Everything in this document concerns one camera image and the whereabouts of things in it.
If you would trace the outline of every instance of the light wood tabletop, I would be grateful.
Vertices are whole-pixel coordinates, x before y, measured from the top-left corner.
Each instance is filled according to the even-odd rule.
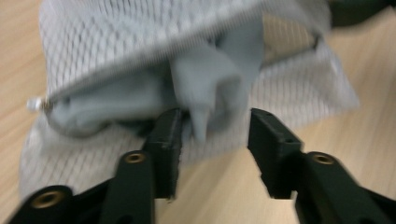
[[[19,203],[19,156],[36,117],[26,100],[45,95],[38,7],[37,0],[0,1],[0,223]],[[294,131],[304,151],[334,155],[361,185],[396,199],[396,15],[387,10],[327,40],[361,106]],[[268,197],[245,148],[182,167],[177,199],[158,205],[160,224],[298,223],[293,201]]]

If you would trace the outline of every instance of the black object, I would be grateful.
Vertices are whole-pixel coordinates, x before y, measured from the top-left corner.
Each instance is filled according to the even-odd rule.
[[[301,223],[396,223],[396,202],[359,187],[338,160],[320,152],[303,153],[301,141],[274,115],[251,110],[248,149],[271,197],[298,192]]]
[[[51,186],[27,199],[11,224],[152,224],[154,199],[175,198],[182,113],[160,115],[143,150],[125,153],[114,178],[79,195]]]
[[[368,20],[386,7],[396,6],[396,0],[328,0],[332,26],[343,27]]]

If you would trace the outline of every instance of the wooden table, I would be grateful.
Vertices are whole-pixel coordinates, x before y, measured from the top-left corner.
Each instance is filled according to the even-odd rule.
[[[0,223],[18,204],[18,164],[34,114],[31,96],[44,95],[45,61],[38,33],[39,1],[0,2]],[[296,130],[305,151],[342,160],[366,188],[396,199],[396,16],[388,10],[364,26],[334,31],[359,109]],[[292,201],[268,198],[246,149],[183,167],[177,200],[159,202],[158,222],[297,223]]]

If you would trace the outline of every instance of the wooden surface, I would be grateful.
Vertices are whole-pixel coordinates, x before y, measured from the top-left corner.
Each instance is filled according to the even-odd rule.
[[[0,223],[18,204],[19,156],[35,119],[26,100],[45,93],[38,5],[0,1]],[[396,16],[389,10],[328,40],[361,107],[296,133],[305,151],[333,154],[363,186],[396,199]],[[160,224],[297,223],[293,202],[268,198],[246,149],[184,167],[177,200],[159,205]]]

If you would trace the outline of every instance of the white mesh bag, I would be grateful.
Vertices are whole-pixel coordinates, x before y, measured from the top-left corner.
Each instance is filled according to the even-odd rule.
[[[244,147],[248,109],[290,127],[358,104],[322,0],[46,0],[48,95],[21,154],[22,198],[48,185],[82,192],[140,149],[141,121],[191,115],[181,163]],[[133,128],[123,123],[132,122]]]

